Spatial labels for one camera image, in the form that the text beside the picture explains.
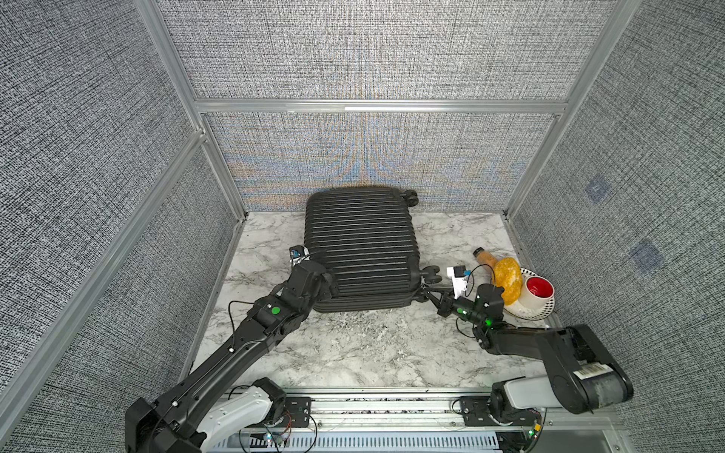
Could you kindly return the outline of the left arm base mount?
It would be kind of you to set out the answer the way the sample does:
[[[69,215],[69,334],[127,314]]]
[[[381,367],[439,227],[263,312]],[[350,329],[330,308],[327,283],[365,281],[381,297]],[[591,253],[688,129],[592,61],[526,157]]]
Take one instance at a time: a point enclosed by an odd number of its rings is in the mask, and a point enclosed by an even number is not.
[[[262,424],[270,428],[308,428],[311,423],[312,402],[313,400],[307,396],[300,398],[293,396],[283,401],[276,401]]]

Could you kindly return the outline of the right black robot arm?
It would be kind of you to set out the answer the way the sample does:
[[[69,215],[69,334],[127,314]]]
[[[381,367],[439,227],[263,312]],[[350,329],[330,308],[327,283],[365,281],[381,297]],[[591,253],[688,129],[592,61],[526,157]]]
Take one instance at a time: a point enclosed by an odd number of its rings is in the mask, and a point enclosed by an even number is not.
[[[481,284],[469,299],[453,289],[425,285],[416,297],[429,300],[442,317],[456,316],[472,326],[479,347],[491,355],[542,362],[545,375],[495,383],[487,401],[498,424],[513,424],[541,413],[564,409],[581,414],[627,402],[634,385],[609,350],[587,325],[522,328],[503,318],[503,289]]]

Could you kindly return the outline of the black hard-shell suitcase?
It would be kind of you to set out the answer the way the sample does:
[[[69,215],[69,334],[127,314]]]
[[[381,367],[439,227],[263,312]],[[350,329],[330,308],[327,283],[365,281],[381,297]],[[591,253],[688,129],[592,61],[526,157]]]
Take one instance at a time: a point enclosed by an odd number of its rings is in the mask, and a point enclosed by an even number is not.
[[[424,285],[443,278],[420,265],[410,209],[414,190],[387,186],[330,189],[307,201],[303,245],[334,277],[337,293],[315,304],[319,313],[404,308],[424,301]]]

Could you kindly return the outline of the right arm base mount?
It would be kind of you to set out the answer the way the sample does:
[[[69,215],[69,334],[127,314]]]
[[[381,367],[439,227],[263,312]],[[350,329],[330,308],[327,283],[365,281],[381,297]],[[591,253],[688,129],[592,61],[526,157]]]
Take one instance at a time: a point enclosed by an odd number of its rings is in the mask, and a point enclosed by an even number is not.
[[[535,409],[517,409],[499,394],[460,398],[455,405],[467,427],[533,427],[542,413]]]

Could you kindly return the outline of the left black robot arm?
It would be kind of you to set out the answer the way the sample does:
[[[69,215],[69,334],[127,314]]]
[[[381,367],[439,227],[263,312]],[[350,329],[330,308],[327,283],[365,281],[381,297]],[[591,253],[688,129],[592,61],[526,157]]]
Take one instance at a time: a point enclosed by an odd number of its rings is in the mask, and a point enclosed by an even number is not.
[[[332,274],[306,260],[270,294],[255,301],[230,338],[194,372],[153,402],[135,401],[125,415],[128,452],[200,452],[211,432],[201,429],[214,404],[258,359],[308,318],[317,302],[338,293]]]

